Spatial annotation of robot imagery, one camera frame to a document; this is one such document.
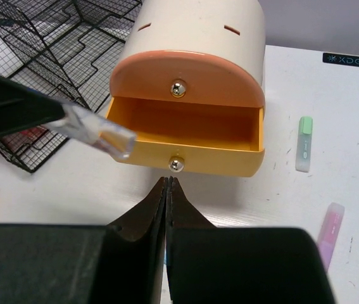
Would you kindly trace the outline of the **yellow drawer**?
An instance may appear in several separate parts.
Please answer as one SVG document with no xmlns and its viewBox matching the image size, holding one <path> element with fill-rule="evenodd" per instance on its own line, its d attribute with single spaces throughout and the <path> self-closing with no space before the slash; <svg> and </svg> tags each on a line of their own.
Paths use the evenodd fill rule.
<svg viewBox="0 0 359 304">
<path fill-rule="evenodd" d="M 113 98 L 106 117 L 137 134 L 123 163 L 182 171 L 251 177 L 259 170 L 263 108 Z"/>
</svg>

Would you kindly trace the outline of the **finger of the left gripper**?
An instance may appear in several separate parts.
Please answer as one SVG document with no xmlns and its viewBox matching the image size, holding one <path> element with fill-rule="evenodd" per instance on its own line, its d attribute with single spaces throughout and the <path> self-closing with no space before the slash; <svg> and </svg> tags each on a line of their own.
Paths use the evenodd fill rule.
<svg viewBox="0 0 359 304">
<path fill-rule="evenodd" d="M 59 102 L 0 76 L 0 138 L 64 116 Z"/>
</svg>

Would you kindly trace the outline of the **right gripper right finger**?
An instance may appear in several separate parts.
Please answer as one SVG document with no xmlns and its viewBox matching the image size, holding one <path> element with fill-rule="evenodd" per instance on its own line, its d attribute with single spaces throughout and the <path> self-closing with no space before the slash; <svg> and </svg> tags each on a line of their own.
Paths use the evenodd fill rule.
<svg viewBox="0 0 359 304">
<path fill-rule="evenodd" d="M 334 303 L 317 246 L 293 227 L 218 228 L 167 190 L 167 276 L 173 303 Z"/>
</svg>

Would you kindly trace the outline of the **red A4 file folder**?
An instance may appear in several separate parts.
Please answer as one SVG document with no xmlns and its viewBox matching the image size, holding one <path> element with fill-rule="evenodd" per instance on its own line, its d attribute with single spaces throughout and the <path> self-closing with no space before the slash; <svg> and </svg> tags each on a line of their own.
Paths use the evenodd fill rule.
<svg viewBox="0 0 359 304">
<path fill-rule="evenodd" d="M 24 144 L 31 144 L 35 142 L 48 132 L 49 131 L 43 126 L 36 126 L 4 136 L 2 141 L 13 149 L 16 149 Z"/>
</svg>

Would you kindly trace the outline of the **small blue spray bottle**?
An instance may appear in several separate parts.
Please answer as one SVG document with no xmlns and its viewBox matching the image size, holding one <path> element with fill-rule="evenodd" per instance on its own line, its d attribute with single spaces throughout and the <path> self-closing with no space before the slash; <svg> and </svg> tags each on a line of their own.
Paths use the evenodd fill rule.
<svg viewBox="0 0 359 304">
<path fill-rule="evenodd" d="M 108 153 L 126 159 L 133 151 L 136 133 L 77 104 L 61 102 L 64 116 L 46 128 Z"/>
</svg>

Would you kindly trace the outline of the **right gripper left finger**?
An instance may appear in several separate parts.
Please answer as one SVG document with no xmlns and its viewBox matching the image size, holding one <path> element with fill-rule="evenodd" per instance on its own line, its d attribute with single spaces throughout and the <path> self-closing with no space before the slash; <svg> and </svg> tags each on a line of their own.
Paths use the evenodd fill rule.
<svg viewBox="0 0 359 304">
<path fill-rule="evenodd" d="M 158 303 L 167 188 L 107 225 L 0 224 L 0 303 Z"/>
</svg>

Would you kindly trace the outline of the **orange top drawer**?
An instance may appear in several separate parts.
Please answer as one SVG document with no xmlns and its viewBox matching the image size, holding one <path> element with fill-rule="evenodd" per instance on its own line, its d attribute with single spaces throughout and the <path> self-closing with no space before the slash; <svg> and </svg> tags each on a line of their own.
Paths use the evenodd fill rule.
<svg viewBox="0 0 359 304">
<path fill-rule="evenodd" d="M 187 51 L 146 51 L 113 69 L 111 95 L 201 105 L 262 108 L 261 86 L 245 70 L 221 57 Z"/>
</svg>

